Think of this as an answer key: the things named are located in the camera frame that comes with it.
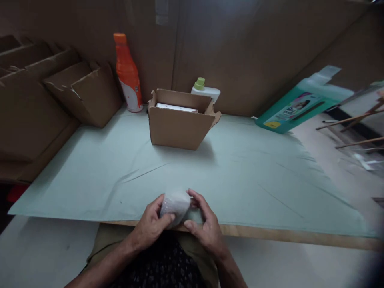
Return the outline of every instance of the orange bottle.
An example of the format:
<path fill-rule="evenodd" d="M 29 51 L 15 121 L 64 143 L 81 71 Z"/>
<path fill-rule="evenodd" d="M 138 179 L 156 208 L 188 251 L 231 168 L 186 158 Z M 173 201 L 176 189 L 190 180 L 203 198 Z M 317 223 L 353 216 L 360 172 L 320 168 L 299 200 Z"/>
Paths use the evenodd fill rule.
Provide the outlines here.
<path fill-rule="evenodd" d="M 140 112 L 143 110 L 143 101 L 141 99 L 139 74 L 129 52 L 127 37 L 124 33 L 114 33 L 113 38 L 115 39 L 117 53 L 116 71 L 123 88 L 127 108 L 130 112 Z"/>

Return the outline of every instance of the dark patterned clothing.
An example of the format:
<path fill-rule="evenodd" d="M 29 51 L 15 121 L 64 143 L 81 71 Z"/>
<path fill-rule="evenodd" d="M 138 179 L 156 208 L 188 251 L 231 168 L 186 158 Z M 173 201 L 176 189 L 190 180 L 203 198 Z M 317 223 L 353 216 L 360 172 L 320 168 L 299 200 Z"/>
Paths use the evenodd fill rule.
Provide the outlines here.
<path fill-rule="evenodd" d="M 110 288 L 206 288 L 196 262 L 164 232 L 109 286 Z"/>

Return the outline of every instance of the khaki pants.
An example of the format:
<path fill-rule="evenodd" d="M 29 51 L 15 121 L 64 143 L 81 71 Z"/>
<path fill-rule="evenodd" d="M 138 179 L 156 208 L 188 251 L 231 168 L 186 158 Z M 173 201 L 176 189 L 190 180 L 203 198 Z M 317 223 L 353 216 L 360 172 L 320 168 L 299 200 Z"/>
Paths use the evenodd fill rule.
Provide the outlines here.
<path fill-rule="evenodd" d="M 132 226 L 100 223 L 93 250 L 82 273 L 101 261 L 133 229 Z M 219 281 L 216 265 L 198 240 L 187 232 L 175 231 L 174 233 L 185 253 L 196 262 L 207 288 L 218 288 Z"/>

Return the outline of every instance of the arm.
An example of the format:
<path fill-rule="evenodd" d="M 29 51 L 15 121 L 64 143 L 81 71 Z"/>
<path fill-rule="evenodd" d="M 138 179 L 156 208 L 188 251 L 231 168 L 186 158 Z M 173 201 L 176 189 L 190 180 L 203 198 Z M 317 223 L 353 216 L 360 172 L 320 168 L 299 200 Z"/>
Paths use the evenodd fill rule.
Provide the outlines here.
<path fill-rule="evenodd" d="M 247 288 L 247 284 L 224 242 L 216 215 L 202 195 L 192 189 L 188 189 L 187 193 L 193 197 L 192 206 L 200 208 L 205 222 L 202 228 L 198 227 L 196 222 L 192 220 L 185 221 L 184 226 L 196 236 L 202 246 L 211 254 L 217 266 L 221 287 Z"/>
<path fill-rule="evenodd" d="M 148 204 L 132 233 L 103 260 L 77 276 L 65 288 L 102 288 L 110 284 L 141 251 L 149 248 L 175 219 L 174 214 L 165 214 L 159 219 L 158 212 L 163 199 L 164 194 Z"/>

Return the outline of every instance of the wooden table edge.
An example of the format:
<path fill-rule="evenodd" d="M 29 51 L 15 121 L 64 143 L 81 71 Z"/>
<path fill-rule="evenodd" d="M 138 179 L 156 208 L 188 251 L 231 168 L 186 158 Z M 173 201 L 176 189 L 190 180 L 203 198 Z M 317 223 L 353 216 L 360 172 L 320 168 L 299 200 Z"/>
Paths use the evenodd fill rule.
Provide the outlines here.
<path fill-rule="evenodd" d="M 101 221 L 100 223 L 136 226 L 138 221 Z M 283 242 L 315 244 L 361 250 L 382 250 L 384 242 L 379 238 L 343 236 L 317 232 L 293 231 L 283 229 L 266 229 L 240 225 L 220 225 L 226 236 L 257 238 Z M 182 225 L 174 228 L 175 231 L 187 231 Z"/>

